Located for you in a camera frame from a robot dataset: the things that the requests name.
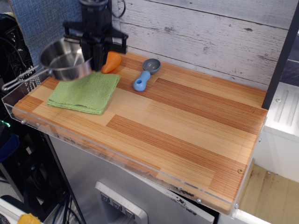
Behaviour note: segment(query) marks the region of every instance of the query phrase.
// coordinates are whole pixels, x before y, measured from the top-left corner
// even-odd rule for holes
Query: stainless steel pot
[[[91,72],[91,58],[84,61],[79,43],[61,38],[49,43],[39,54],[39,65],[20,74],[16,79],[2,86],[7,91],[34,77],[48,72],[50,76],[62,81],[71,81],[88,76]],[[43,69],[27,79],[20,80],[27,73],[39,67]]]

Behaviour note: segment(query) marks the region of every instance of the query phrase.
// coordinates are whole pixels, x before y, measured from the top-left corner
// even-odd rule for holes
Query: floor
[[[11,185],[4,179],[0,178],[0,197],[3,195],[10,195],[10,196],[20,200],[19,197],[17,196],[17,194],[15,193],[14,189],[11,187]],[[72,210],[72,212],[69,217],[69,224],[82,223],[81,220],[80,220],[80,222],[77,220],[77,218],[79,218],[79,215],[78,215],[78,212],[74,205],[72,205],[71,210]],[[60,223],[62,223],[63,211],[64,211],[63,207],[57,206],[43,223],[44,224],[60,224]]]
[[[240,209],[271,224],[299,220],[299,183],[254,166]]]

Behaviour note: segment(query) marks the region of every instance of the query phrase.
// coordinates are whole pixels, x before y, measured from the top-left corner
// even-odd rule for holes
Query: pot handle
[[[20,74],[20,75],[19,75],[17,78],[15,78],[14,80],[12,80],[12,81],[10,81],[10,82],[4,84],[4,85],[2,86],[2,90],[3,90],[3,91],[8,91],[8,90],[10,90],[10,89],[16,87],[17,85],[22,84],[22,83],[24,83],[24,82],[27,82],[27,81],[33,79],[34,77],[36,77],[36,76],[38,76],[38,75],[40,75],[40,74],[43,74],[43,73],[45,73],[45,72],[48,71],[48,69],[43,69],[42,71],[39,71],[39,72],[35,73],[34,75],[30,76],[29,78],[26,78],[26,79],[24,79],[24,80],[19,80],[22,76],[26,75],[28,72],[31,72],[31,71],[37,69],[38,67],[39,67],[39,65],[37,65],[37,66],[35,66],[35,67],[29,69],[28,71],[23,72],[22,74]]]

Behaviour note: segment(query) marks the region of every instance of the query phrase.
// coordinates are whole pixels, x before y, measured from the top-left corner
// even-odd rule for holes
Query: button
[[[110,203],[109,197],[106,196],[106,195],[104,195],[102,192],[101,192],[101,197],[102,197],[102,199],[103,199],[105,202]]]
[[[113,201],[113,206],[116,208],[116,209],[118,209],[119,211],[121,211],[122,210],[122,207],[121,207],[121,205],[120,204],[118,204],[117,202],[115,202],[115,201]]]
[[[125,209],[126,211],[126,215],[131,218],[131,219],[135,219],[135,215],[133,212],[129,211],[128,209]]]

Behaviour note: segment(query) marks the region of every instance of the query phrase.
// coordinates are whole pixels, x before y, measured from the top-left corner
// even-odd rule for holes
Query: black pole
[[[281,78],[282,73],[284,71],[285,64],[288,60],[288,57],[289,57],[289,54],[291,52],[292,46],[295,42],[298,30],[299,30],[299,3],[297,4],[293,19],[292,19],[291,24],[290,24],[289,31],[288,31],[288,33],[286,35],[286,38],[285,38],[285,43],[284,43],[284,45],[282,47],[282,50],[280,52],[280,56],[279,56],[278,62],[276,64],[276,68],[274,70],[274,73],[273,73],[272,79],[270,81],[265,99],[263,101],[262,108],[264,108],[264,109],[268,110],[270,108],[270,105],[271,105],[271,102],[274,98],[274,94],[276,92],[276,89],[277,89],[277,86],[279,84],[280,78]]]

